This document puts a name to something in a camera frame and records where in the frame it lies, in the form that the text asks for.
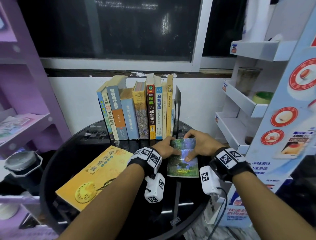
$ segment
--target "red circle logo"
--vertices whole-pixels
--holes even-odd
[[[283,138],[284,132],[282,130],[273,129],[262,135],[261,142],[264,145],[273,145],[280,142]]]
[[[301,91],[311,88],[316,85],[316,58],[311,58],[301,63],[294,69],[290,78],[289,85],[292,89]]]
[[[292,123],[298,115],[298,110],[294,107],[279,109],[272,117],[271,124],[276,127],[284,127]]]

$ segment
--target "black canister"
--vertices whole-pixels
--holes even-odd
[[[19,152],[7,158],[4,167],[10,171],[21,187],[33,196],[38,196],[43,174],[42,160],[34,151]]]

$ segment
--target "white sensor device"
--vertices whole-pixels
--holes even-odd
[[[222,192],[219,178],[210,166],[204,166],[200,168],[200,178],[202,183],[203,192],[207,195],[214,196],[220,195]]]
[[[154,178],[145,177],[147,182],[145,190],[145,198],[150,203],[160,202],[163,198],[163,190],[165,189],[165,178],[161,173],[157,173]]]

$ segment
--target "product advertisement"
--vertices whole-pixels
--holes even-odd
[[[274,193],[316,142],[315,22],[316,8],[246,154],[258,178]],[[219,225],[247,228],[250,224],[242,200],[232,186]]]

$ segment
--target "right hand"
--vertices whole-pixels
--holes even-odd
[[[185,158],[186,162],[191,161],[197,155],[202,156],[211,156],[213,155],[218,149],[224,147],[223,144],[216,141],[212,138],[209,134],[203,133],[194,129],[188,131],[184,138],[195,137],[195,148],[192,152],[190,152],[187,157]]]

